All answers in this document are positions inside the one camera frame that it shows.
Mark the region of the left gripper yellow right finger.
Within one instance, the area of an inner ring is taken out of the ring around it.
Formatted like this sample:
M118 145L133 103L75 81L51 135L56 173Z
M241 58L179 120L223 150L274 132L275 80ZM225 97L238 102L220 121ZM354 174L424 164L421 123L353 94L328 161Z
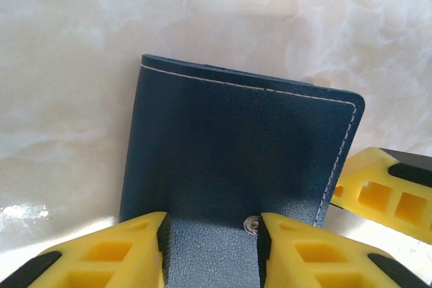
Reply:
M265 212L259 217L261 287L426 287L392 256L341 235Z

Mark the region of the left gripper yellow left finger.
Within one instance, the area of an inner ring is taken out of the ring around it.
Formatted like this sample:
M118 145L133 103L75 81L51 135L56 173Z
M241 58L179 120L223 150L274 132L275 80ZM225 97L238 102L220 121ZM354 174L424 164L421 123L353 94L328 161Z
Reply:
M29 259L2 287L164 287L172 222L151 212L53 246Z

